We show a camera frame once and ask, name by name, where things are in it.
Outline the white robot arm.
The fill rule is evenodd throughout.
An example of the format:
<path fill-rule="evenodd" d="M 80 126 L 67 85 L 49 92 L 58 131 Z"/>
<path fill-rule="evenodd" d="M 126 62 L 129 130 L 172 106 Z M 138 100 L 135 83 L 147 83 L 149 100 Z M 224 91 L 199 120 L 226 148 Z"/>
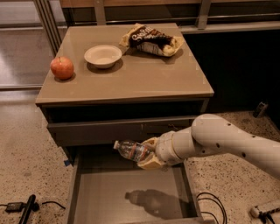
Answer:
<path fill-rule="evenodd" d="M 137 163 L 145 170 L 173 166 L 188 158 L 230 153 L 280 179 L 280 143 L 249 134 L 218 115 L 200 115 L 186 129 L 143 143 L 152 148 L 152 154 Z"/>

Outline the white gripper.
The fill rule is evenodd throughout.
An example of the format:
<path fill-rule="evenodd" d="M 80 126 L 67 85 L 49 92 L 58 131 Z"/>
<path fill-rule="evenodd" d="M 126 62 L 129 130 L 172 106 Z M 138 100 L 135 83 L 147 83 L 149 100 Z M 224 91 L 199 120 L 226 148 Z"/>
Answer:
<path fill-rule="evenodd" d="M 174 134 L 174 131 L 170 131 L 164 133 L 159 138 L 152 137 L 143 141 L 142 145 L 150 151 L 155 151 L 156 155 L 149 155 L 146 159 L 139 161 L 137 166 L 144 170 L 165 170 L 168 166 L 181 163 L 183 159 L 176 154 L 172 146 L 172 137 Z"/>

